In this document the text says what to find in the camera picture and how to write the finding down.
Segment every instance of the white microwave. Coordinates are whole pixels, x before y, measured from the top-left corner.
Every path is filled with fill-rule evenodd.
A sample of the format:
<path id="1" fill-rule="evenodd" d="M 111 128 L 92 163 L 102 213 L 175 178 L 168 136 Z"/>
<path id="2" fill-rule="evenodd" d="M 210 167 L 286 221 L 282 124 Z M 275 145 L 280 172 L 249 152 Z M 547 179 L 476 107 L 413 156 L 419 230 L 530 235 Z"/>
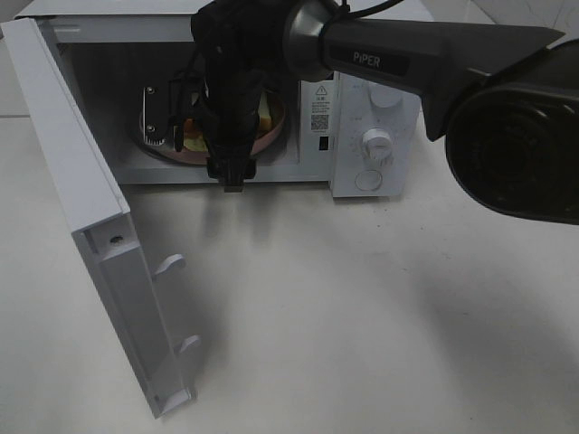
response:
<path id="1" fill-rule="evenodd" d="M 157 278 L 184 258 L 149 268 L 119 184 L 214 182 L 143 135 L 147 90 L 170 86 L 186 64 L 190 16 L 205 3 L 37 0 L 2 26 L 72 237 L 156 417 L 195 395 L 179 355 L 200 336 L 176 346 L 168 334 Z M 432 19 L 419 0 L 387 16 Z M 339 73 L 274 88 L 281 115 L 269 107 L 265 135 L 275 137 L 255 155 L 251 182 L 327 183 L 335 197 L 402 192 L 418 97 Z"/>

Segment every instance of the white knob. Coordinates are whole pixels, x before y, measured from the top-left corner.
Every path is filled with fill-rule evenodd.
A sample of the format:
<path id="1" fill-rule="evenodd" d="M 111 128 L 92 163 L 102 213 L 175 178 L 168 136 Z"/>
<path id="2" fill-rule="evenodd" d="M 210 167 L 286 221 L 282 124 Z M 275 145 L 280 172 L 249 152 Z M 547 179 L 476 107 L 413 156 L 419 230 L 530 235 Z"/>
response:
<path id="1" fill-rule="evenodd" d="M 370 101 L 378 109 L 394 107 L 403 98 L 403 93 L 400 90 L 376 83 L 368 83 L 368 93 L 370 94 Z"/>
<path id="2" fill-rule="evenodd" d="M 393 140 L 383 129 L 369 129 L 362 136 L 362 152 L 366 158 L 382 165 L 393 157 Z"/>

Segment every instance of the open microwave door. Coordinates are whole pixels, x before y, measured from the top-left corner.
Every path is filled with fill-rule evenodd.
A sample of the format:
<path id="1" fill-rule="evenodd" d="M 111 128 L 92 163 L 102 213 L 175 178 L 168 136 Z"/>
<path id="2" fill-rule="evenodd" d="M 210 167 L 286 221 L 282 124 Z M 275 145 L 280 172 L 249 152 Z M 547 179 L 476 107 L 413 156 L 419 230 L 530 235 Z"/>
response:
<path id="1" fill-rule="evenodd" d="M 130 209 L 59 70 L 58 47 L 32 19 L 3 24 L 16 75 L 60 197 L 71 235 L 155 415 L 192 398 L 178 356 L 196 336 L 174 345 L 155 280 Z"/>

